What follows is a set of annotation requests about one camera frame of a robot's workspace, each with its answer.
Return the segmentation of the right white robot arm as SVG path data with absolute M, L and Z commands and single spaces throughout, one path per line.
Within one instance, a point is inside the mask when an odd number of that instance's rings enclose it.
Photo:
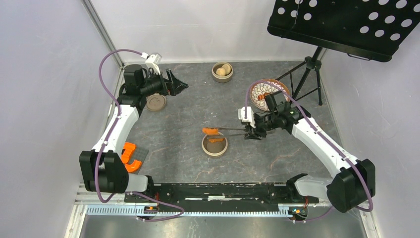
M 330 178 L 298 175 L 289 181 L 286 196 L 299 202 L 305 196 L 327 200 L 339 212 L 353 208 L 365 212 L 373 210 L 375 196 L 375 165 L 369 159 L 360 160 L 343 149 L 317 124 L 314 118 L 296 104 L 286 102 L 282 91 L 265 97 L 269 113 L 258 115 L 245 105 L 238 110 L 238 119 L 245 125 L 245 139 L 261 140 L 267 132 L 284 129 L 300 140 L 323 163 Z

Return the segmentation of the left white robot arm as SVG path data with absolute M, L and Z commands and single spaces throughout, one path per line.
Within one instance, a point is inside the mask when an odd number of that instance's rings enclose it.
M 106 193 L 137 192 L 144 202 L 150 202 L 156 189 L 149 185 L 149 177 L 131 174 L 122 162 L 124 143 L 135 122 L 153 94 L 176 96 L 189 86 L 177 79 L 171 70 L 166 70 L 167 78 L 132 64 L 124 70 L 124 83 L 116 99 L 112 121 L 102 137 L 90 151 L 82 151 L 79 156 L 83 182 L 87 191 Z

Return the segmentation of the orange fried food piece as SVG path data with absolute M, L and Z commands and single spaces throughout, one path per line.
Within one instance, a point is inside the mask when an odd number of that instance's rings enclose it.
M 208 139 L 208 141 L 210 143 L 216 143 L 216 142 L 222 142 L 224 139 L 225 139 L 224 137 L 220 137 L 220 138 L 213 138 L 213 137 L 211 137 L 211 138 Z

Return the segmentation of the round bread bun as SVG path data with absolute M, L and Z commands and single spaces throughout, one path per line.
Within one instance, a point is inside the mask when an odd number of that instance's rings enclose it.
M 225 63 L 221 66 L 221 68 L 223 68 L 225 70 L 225 75 L 229 75 L 232 72 L 232 67 L 231 65 Z

